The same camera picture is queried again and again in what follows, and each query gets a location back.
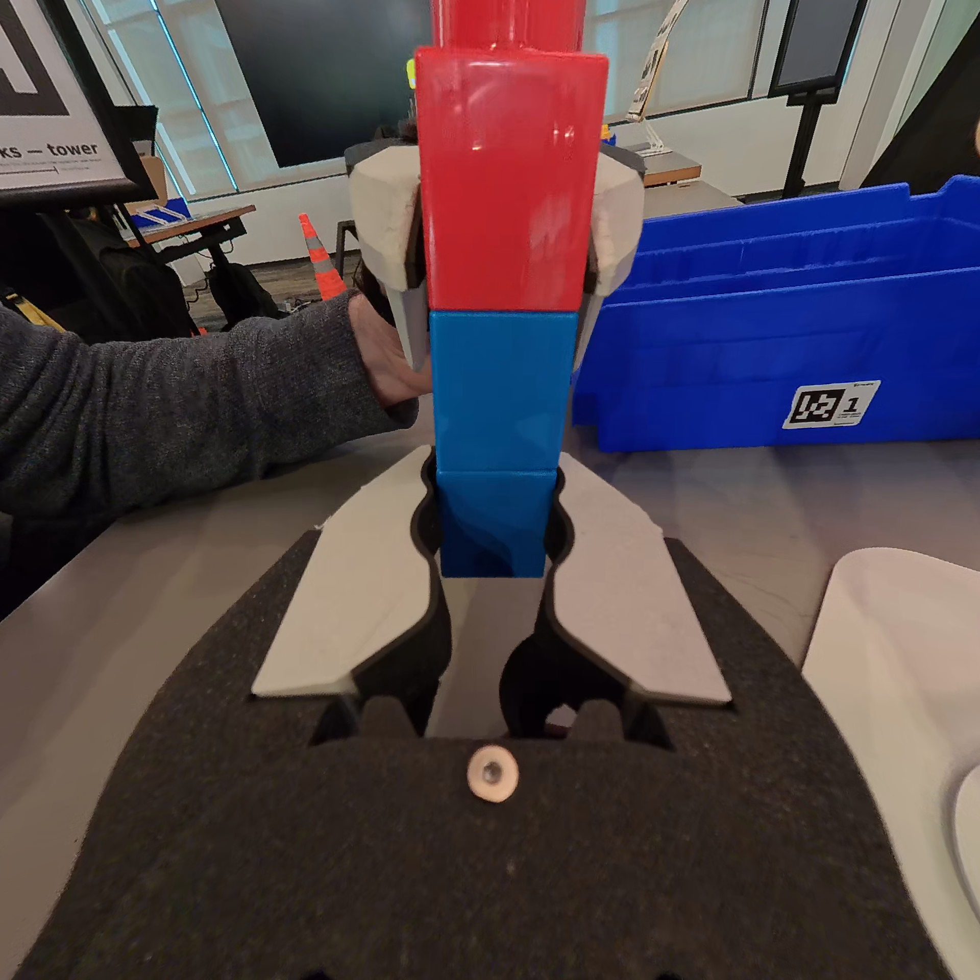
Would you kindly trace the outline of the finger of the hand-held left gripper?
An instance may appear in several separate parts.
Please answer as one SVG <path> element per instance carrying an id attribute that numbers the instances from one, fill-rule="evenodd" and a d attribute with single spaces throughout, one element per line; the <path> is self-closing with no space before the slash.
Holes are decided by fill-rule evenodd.
<path id="1" fill-rule="evenodd" d="M 575 341 L 576 370 L 604 300 L 631 272 L 644 222 L 645 174 L 645 160 L 638 154 L 599 154 Z"/>
<path id="2" fill-rule="evenodd" d="M 429 354 L 421 184 L 418 158 L 365 158 L 350 173 L 361 254 L 384 287 L 404 356 L 415 372 Z"/>

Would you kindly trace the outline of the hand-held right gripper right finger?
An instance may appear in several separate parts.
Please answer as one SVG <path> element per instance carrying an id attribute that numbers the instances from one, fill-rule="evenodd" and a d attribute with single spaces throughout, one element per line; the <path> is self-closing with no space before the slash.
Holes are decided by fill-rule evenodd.
<path id="1" fill-rule="evenodd" d="M 722 707 L 732 694 L 646 511 L 570 453 L 559 456 L 538 627 L 625 692 Z"/>

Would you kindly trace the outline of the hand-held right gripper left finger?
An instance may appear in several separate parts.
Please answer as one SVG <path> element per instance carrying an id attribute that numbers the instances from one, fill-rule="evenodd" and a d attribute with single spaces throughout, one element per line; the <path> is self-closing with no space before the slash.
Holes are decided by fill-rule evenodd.
<path id="1" fill-rule="evenodd" d="M 451 659 L 434 471 L 435 451 L 415 449 L 325 521 L 255 697 L 391 696 L 428 721 Z"/>

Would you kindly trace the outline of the red toy building block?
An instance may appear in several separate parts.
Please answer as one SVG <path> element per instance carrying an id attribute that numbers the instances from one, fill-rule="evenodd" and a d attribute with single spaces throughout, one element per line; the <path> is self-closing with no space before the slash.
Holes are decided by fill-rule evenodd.
<path id="1" fill-rule="evenodd" d="M 414 57 L 435 312 L 579 306 L 608 61 L 582 1 L 435 1 Z"/>

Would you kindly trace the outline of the blue toy building block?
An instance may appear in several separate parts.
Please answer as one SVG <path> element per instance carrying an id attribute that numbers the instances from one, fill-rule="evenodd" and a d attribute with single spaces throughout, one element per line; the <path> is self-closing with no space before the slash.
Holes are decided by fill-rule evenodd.
<path id="1" fill-rule="evenodd" d="M 445 472 L 436 487 L 446 578 L 530 578 L 544 575 L 545 532 L 557 470 Z"/>
<path id="2" fill-rule="evenodd" d="M 557 468 L 577 325 L 575 312 L 431 314 L 439 471 Z"/>

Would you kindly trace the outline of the blue plastic bin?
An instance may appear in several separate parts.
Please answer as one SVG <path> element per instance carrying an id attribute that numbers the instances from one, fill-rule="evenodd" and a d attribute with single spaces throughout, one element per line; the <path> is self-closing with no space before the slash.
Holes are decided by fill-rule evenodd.
<path id="1" fill-rule="evenodd" d="M 976 439 L 979 181 L 644 222 L 571 423 L 607 453 Z"/>

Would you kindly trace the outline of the person's left forearm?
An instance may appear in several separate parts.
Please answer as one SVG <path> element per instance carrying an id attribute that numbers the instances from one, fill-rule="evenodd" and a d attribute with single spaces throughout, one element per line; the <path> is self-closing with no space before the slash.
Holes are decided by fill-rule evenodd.
<path id="1" fill-rule="evenodd" d="M 87 345 L 2 309 L 1 509 L 116 517 L 410 427 L 366 376 L 345 293 L 226 333 Z"/>

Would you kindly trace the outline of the grey desk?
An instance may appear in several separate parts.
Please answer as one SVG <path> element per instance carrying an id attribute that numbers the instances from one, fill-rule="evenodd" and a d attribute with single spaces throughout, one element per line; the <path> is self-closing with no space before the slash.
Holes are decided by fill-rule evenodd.
<path id="1" fill-rule="evenodd" d="M 1 972 L 58 900 L 139 718 L 189 649 L 307 530 L 430 440 L 364 439 L 296 472 L 116 522 L 2 621 Z M 567 451 L 686 547 L 800 664 L 830 571 L 894 547 L 978 569 L 978 441 Z"/>

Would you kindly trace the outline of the small wooden desk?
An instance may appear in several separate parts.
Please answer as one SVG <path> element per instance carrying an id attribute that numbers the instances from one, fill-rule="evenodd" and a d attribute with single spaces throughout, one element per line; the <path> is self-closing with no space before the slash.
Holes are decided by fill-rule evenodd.
<path id="1" fill-rule="evenodd" d="M 222 246 L 247 233 L 245 215 L 253 214 L 255 205 L 229 211 L 188 217 L 168 224 L 140 227 L 133 215 L 126 215 L 131 231 L 127 244 L 147 252 L 149 258 L 171 263 L 200 252 L 222 255 Z"/>

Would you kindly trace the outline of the person's left hand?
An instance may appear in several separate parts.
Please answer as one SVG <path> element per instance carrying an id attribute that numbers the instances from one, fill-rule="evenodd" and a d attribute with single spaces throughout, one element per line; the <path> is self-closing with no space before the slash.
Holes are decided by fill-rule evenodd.
<path id="1" fill-rule="evenodd" d="M 385 410 L 432 393 L 431 362 L 418 371 L 407 360 L 396 328 L 356 293 L 348 303 L 349 320 L 374 395 Z"/>

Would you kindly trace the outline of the orange traffic cone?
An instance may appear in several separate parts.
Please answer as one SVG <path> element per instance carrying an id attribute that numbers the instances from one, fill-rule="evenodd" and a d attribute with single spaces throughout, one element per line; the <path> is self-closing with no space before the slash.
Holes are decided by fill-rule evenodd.
<path id="1" fill-rule="evenodd" d="M 309 258 L 312 263 L 316 286 L 323 301 L 327 302 L 348 291 L 344 279 L 337 272 L 328 251 L 317 235 L 309 216 L 306 213 L 298 215 L 302 228 Z"/>

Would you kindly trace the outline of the large dark display screen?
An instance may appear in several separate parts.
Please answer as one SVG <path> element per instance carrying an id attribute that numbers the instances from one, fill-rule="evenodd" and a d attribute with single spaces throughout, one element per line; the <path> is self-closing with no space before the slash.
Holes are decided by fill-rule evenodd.
<path id="1" fill-rule="evenodd" d="M 432 41 L 428 1 L 215 5 L 280 167 L 342 158 L 409 116 L 407 64 Z"/>

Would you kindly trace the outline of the tilted document stand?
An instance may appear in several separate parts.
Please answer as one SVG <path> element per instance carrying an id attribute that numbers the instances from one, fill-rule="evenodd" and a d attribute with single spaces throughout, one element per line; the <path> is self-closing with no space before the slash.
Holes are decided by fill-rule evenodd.
<path id="1" fill-rule="evenodd" d="M 652 123 L 647 118 L 648 104 L 651 101 L 656 80 L 662 71 L 669 45 L 669 36 L 677 24 L 682 13 L 687 7 L 688 1 L 675 1 L 668 11 L 668 15 L 660 24 L 655 33 L 655 38 L 647 55 L 639 83 L 634 90 L 629 108 L 626 112 L 626 119 L 632 124 L 638 124 L 644 131 L 648 148 L 640 150 L 642 156 L 661 156 L 669 152 L 668 147 L 657 135 Z"/>

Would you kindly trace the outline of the small monitor on stand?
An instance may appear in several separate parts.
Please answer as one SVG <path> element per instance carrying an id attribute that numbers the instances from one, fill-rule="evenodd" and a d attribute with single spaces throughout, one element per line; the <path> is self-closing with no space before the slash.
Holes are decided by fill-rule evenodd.
<path id="1" fill-rule="evenodd" d="M 839 98 L 866 7 L 866 1 L 789 3 L 768 90 L 769 98 L 785 96 L 789 107 L 802 109 L 783 199 L 802 194 L 818 116 Z"/>

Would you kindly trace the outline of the black panel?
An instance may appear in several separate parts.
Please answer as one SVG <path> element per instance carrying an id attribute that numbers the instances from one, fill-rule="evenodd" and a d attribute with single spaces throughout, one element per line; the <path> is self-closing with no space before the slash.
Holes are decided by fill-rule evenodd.
<path id="1" fill-rule="evenodd" d="M 936 192 L 949 178 L 979 174 L 979 55 L 964 38 L 912 116 L 864 178 L 862 187 L 906 184 L 913 195 Z"/>

